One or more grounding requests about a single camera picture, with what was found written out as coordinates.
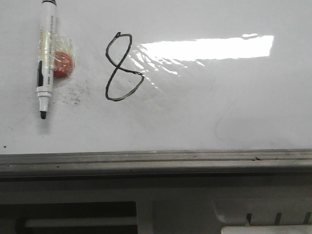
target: white surface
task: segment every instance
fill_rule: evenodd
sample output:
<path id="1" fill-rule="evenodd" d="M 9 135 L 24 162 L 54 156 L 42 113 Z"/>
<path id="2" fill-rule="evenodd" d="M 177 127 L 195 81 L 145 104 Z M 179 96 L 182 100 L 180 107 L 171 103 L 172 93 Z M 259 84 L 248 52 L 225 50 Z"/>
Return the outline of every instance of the white surface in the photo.
<path id="1" fill-rule="evenodd" d="M 58 33 L 73 40 L 76 68 L 55 80 L 41 120 L 40 0 L 0 2 L 0 154 L 312 147 L 312 1 L 57 4 Z M 118 31 L 134 38 L 123 66 L 147 79 L 112 102 L 105 48 Z M 118 40 L 112 58 L 126 46 Z M 137 79 L 118 72 L 111 95 Z"/>
<path id="2" fill-rule="evenodd" d="M 221 234 L 310 234 L 312 225 L 224 227 Z"/>

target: dry erase marker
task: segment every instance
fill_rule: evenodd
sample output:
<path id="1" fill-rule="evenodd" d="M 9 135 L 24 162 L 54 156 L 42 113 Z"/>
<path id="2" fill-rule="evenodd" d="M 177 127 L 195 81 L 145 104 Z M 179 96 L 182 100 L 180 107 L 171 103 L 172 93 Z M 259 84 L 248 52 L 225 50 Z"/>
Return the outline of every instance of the dry erase marker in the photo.
<path id="1" fill-rule="evenodd" d="M 41 4 L 39 66 L 37 77 L 37 97 L 41 118 L 46 118 L 49 100 L 52 96 L 54 49 L 52 36 L 56 32 L 56 0 L 43 0 Z"/>

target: black marker tip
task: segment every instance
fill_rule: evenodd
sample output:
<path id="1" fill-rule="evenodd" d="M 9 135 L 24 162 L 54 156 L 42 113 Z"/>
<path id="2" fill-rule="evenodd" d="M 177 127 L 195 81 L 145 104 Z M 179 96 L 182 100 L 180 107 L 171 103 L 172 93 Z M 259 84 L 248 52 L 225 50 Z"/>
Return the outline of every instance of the black marker tip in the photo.
<path id="1" fill-rule="evenodd" d="M 45 119 L 47 117 L 47 112 L 46 111 L 40 111 L 41 118 Z"/>

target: metal frame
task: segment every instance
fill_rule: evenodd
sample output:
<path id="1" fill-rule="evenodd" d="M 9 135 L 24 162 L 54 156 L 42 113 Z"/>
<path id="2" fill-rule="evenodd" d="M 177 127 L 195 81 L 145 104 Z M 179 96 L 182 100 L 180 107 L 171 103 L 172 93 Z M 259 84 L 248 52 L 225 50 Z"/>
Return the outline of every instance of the metal frame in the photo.
<path id="1" fill-rule="evenodd" d="M 0 177 L 312 172 L 312 149 L 0 155 Z"/>

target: red magnet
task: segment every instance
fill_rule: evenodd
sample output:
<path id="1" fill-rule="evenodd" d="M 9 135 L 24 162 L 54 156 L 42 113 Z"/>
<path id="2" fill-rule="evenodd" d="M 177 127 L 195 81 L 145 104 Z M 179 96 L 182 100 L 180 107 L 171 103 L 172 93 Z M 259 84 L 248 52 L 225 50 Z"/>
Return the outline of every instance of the red magnet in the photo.
<path id="1" fill-rule="evenodd" d="M 72 57 L 62 51 L 55 52 L 54 64 L 54 77 L 64 77 L 69 75 L 73 70 Z"/>

